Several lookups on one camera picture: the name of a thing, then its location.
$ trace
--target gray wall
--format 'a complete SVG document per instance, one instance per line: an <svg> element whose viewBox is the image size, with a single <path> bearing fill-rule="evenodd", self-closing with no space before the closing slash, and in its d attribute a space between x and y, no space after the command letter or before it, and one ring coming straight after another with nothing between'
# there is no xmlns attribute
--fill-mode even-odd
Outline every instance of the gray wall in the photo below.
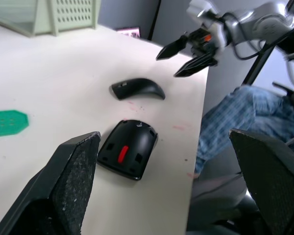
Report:
<svg viewBox="0 0 294 235"><path fill-rule="evenodd" d="M139 26L147 39L158 0L101 0L98 23L109 28Z"/></svg>
<svg viewBox="0 0 294 235"><path fill-rule="evenodd" d="M235 9L251 9L267 1L269 0L212 0L220 13ZM166 45L178 39L185 31L191 32L198 28L186 13L189 2L190 0L162 0L152 39L154 42ZM240 55L247 56L253 51L247 45L240 45L239 52ZM253 62L254 59L240 61L234 56L232 48L225 49L219 59L218 66L209 69L204 114L217 105L229 92L241 85ZM214 160L208 162L201 178L210 178L212 175L218 177L238 171L235 153L233 148L230 147Z"/></svg>

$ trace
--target green octagonal mat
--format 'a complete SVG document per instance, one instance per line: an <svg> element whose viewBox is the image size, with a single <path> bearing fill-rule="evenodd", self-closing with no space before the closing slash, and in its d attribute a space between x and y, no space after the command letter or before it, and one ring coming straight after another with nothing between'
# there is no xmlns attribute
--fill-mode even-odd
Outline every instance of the green octagonal mat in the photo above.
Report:
<svg viewBox="0 0 294 235"><path fill-rule="evenodd" d="M0 136L14 135L27 127L26 114L17 110L0 111Z"/></svg>

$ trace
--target white plastic container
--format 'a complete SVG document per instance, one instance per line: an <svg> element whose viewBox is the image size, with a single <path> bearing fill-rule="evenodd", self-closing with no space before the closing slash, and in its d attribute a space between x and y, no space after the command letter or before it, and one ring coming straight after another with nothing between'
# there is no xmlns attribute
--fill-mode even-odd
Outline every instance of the white plastic container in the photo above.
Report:
<svg viewBox="0 0 294 235"><path fill-rule="evenodd" d="M26 36L93 27L100 0L0 0L0 25Z"/></svg>

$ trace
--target plaid pants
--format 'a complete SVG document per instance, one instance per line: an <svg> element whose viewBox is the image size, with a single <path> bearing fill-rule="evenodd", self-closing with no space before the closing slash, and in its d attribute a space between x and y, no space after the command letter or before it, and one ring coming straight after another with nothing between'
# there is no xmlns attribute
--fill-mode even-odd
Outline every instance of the plaid pants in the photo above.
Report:
<svg viewBox="0 0 294 235"><path fill-rule="evenodd" d="M287 142L294 137L294 108L288 97L253 86L237 88L202 118L195 173L231 144L232 128Z"/></svg>

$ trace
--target black computer mouse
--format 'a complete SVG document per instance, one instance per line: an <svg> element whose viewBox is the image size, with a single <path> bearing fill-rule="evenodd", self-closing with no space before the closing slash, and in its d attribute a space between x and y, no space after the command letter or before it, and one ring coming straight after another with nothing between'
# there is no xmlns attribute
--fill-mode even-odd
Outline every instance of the black computer mouse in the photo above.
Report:
<svg viewBox="0 0 294 235"><path fill-rule="evenodd" d="M140 180L157 137L155 130L142 121L120 121L99 151L97 163L132 180Z"/></svg>
<svg viewBox="0 0 294 235"><path fill-rule="evenodd" d="M155 94L162 99L166 98L162 88L146 78L134 78L115 83L111 86L116 97L121 100L137 94Z"/></svg>

